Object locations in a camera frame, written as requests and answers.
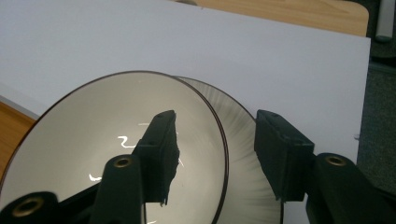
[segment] gray surface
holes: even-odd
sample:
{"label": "gray surface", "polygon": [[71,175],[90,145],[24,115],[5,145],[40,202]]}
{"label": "gray surface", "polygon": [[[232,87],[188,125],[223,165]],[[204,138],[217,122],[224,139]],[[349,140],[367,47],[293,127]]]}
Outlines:
{"label": "gray surface", "polygon": [[[372,57],[396,57],[396,18],[389,43],[374,40],[380,0],[353,0],[369,11],[367,36]],[[370,63],[367,76],[358,167],[384,191],[396,195],[396,68]]]}

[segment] wooden table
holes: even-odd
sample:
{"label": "wooden table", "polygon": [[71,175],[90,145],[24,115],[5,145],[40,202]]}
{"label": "wooden table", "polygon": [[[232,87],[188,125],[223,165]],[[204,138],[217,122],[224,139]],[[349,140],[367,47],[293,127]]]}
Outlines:
{"label": "wooden table", "polygon": [[[336,0],[196,0],[209,7],[238,14],[365,36],[367,10],[356,3]],[[0,103],[0,176],[24,135],[35,121]]]}

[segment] dark background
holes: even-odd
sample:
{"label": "dark background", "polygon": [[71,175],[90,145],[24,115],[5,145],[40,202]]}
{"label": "dark background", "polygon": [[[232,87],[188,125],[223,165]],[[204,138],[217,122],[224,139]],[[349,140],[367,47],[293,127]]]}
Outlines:
{"label": "dark background", "polygon": [[396,22],[392,41],[378,43],[374,37],[380,0],[353,2],[368,9],[367,37],[372,38],[358,167],[375,187],[396,195]]}

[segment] wooden surface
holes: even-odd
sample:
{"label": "wooden surface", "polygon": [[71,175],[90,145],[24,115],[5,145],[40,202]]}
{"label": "wooden surface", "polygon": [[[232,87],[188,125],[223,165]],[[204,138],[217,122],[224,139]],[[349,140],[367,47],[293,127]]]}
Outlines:
{"label": "wooden surface", "polygon": [[35,121],[0,103],[0,179],[21,139]]}
{"label": "wooden surface", "polygon": [[[353,35],[366,35],[367,10],[336,0],[196,0],[201,7],[230,11]],[[0,103],[0,176],[34,120]]]}
{"label": "wooden surface", "polygon": [[273,21],[366,36],[369,13],[354,2],[337,0],[193,0],[214,8]]}

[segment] metal screw insert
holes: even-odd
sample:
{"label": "metal screw insert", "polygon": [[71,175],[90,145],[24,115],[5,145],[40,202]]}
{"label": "metal screw insert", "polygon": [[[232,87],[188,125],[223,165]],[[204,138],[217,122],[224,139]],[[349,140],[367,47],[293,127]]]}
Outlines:
{"label": "metal screw insert", "polygon": [[325,160],[326,160],[326,162],[328,162],[331,165],[336,165],[336,166],[347,165],[347,163],[343,159],[336,157],[336,156],[328,156],[325,158]]}
{"label": "metal screw insert", "polygon": [[12,210],[12,216],[14,217],[26,217],[33,214],[35,211],[41,208],[44,204],[44,200],[41,197],[31,197],[18,204]]}
{"label": "metal screw insert", "polygon": [[123,168],[126,166],[129,166],[132,163],[132,160],[130,158],[124,157],[124,158],[119,158],[114,162],[114,166],[117,168]]}

